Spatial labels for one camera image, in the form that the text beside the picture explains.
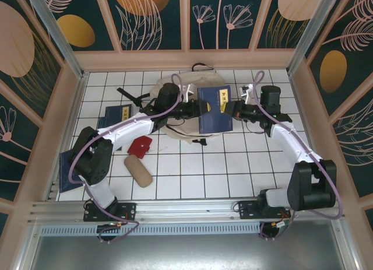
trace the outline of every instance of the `yellow label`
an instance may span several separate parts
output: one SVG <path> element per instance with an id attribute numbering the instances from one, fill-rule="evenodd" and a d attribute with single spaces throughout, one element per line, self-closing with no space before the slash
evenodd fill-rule
<path id="1" fill-rule="evenodd" d="M 129 107 L 122 108 L 122 121 L 129 119 Z"/>
<path id="2" fill-rule="evenodd" d="M 228 89 L 219 90 L 219 95 L 220 95 L 220 106 L 228 103 Z"/>

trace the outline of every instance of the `red object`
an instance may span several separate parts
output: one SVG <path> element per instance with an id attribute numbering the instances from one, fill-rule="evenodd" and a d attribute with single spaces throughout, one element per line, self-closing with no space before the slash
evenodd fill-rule
<path id="1" fill-rule="evenodd" d="M 127 153 L 129 155 L 136 155 L 138 158 L 143 159 L 145 153 L 150 149 L 151 143 L 152 139 L 147 136 L 134 139 Z"/>

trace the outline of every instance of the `beige cloth bag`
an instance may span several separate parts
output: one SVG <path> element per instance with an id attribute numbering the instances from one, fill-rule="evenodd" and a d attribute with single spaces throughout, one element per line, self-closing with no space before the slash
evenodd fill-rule
<path id="1" fill-rule="evenodd" d="M 191 95 L 190 99 L 198 99 L 197 88 L 199 87 L 212 87 L 212 86 L 224 86 L 224 81 L 215 71 L 200 71 L 200 72 L 184 72 L 179 74 L 182 79 L 183 85 L 193 83 L 196 87 L 195 92 Z M 171 77 L 163 78 L 158 80 L 155 87 L 150 91 L 150 98 L 156 98 L 158 96 L 161 87 L 171 81 Z M 168 119 L 168 125 L 161 128 L 162 132 L 167 134 L 173 139 L 187 141 L 192 143 L 193 140 L 206 139 L 209 137 L 218 136 L 220 134 L 209 134 L 202 135 L 199 133 L 198 117 L 191 118 L 190 120 L 175 120 L 174 118 Z"/>

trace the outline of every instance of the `brown cylindrical block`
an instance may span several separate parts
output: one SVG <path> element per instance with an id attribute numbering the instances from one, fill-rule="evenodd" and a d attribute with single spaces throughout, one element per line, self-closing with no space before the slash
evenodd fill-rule
<path id="1" fill-rule="evenodd" d="M 127 167 L 128 171 L 131 173 L 140 187 L 147 187 L 152 183 L 152 175 L 150 175 L 149 171 L 145 168 L 136 155 L 128 156 L 124 160 L 124 165 Z"/>

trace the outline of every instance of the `metal base plate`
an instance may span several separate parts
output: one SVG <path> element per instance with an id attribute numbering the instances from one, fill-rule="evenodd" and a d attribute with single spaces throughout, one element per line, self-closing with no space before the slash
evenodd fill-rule
<path id="1" fill-rule="evenodd" d="M 136 203 L 118 203 L 117 210 L 114 216 L 119 218 L 135 220 L 136 215 Z M 95 204 L 86 204 L 84 222 L 118 222 L 119 220 L 113 219 L 110 216 L 102 213 Z"/>
<path id="2" fill-rule="evenodd" d="M 240 211 L 240 219 L 281 219 L 281 209 L 283 208 L 268 208 L 265 213 L 259 212 L 257 201 L 240 201 L 238 202 Z M 286 211 L 286 215 L 290 217 L 290 212 Z"/>

